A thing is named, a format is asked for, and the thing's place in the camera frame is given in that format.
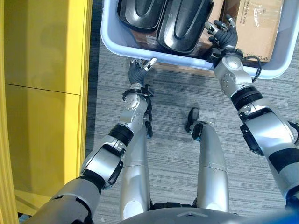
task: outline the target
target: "black foot pad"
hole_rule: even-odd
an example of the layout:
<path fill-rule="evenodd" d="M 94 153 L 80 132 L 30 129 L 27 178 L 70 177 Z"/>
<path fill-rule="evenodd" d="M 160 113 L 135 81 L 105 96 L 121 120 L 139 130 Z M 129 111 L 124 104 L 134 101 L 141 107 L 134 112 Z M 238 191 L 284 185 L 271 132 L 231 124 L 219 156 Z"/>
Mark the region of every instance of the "black foot pad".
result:
<path fill-rule="evenodd" d="M 199 118 L 199 108 L 194 107 L 190 110 L 189 115 L 188 115 L 188 121 L 186 124 L 186 131 L 188 133 L 191 132 L 190 126 L 193 125 L 193 123 L 195 121 L 197 121 L 198 118 Z"/>

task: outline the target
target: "label on box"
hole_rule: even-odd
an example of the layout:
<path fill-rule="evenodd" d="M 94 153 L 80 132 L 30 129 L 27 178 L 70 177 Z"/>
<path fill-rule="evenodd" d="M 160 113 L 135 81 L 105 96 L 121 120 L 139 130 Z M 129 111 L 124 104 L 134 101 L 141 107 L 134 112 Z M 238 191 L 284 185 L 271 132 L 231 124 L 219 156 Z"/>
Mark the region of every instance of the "label on box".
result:
<path fill-rule="evenodd" d="M 148 44 L 153 44 L 153 45 L 158 44 L 157 38 L 154 36 L 146 35 L 146 40 Z"/>

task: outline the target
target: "yellow wall panel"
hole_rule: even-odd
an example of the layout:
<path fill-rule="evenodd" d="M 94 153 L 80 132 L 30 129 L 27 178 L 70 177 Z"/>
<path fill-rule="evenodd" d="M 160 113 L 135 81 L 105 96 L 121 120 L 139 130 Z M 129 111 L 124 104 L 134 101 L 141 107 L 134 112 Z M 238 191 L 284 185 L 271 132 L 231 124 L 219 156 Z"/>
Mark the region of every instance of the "yellow wall panel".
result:
<path fill-rule="evenodd" d="M 5 1 L 7 84 L 81 94 L 86 2 Z"/>
<path fill-rule="evenodd" d="M 80 96 L 9 84 L 6 96 L 14 189 L 27 195 L 16 200 L 36 210 L 36 195 L 51 197 L 77 176 Z"/>
<path fill-rule="evenodd" d="M 17 224 L 18 217 L 7 133 L 3 62 L 3 11 L 4 1 L 0 0 L 0 224 Z"/>

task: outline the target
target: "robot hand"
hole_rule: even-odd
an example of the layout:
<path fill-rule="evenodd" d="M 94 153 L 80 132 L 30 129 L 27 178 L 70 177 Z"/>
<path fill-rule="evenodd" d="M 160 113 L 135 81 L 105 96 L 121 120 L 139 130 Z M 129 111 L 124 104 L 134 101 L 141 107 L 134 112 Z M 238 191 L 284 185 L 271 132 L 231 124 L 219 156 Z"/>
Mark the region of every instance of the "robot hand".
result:
<path fill-rule="evenodd" d="M 134 83 L 143 85 L 146 74 L 156 62 L 157 59 L 155 57 L 144 63 L 144 65 L 142 65 L 142 59 L 133 59 L 129 68 L 129 81 L 131 85 Z"/>
<path fill-rule="evenodd" d="M 219 20 L 214 20 L 214 24 L 206 22 L 205 27 L 207 28 L 208 33 L 213 35 L 209 37 L 210 42 L 218 45 L 220 49 L 234 49 L 238 42 L 238 34 L 235 27 L 235 21 L 228 14 L 226 15 L 226 19 L 228 20 L 229 28 L 225 23 Z"/>

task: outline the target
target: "silver leg cover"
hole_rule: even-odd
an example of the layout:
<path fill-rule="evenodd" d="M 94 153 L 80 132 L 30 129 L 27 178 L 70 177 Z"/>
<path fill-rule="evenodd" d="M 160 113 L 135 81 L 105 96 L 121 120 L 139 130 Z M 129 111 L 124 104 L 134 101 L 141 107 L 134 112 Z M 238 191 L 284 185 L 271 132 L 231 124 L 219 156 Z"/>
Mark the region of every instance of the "silver leg cover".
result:
<path fill-rule="evenodd" d="M 120 214 L 127 219 L 150 208 L 150 179 L 146 152 L 146 129 L 134 135 L 128 145 L 122 169 Z"/>
<path fill-rule="evenodd" d="M 219 138 L 203 124 L 200 140 L 197 207 L 228 212 L 228 176 Z"/>

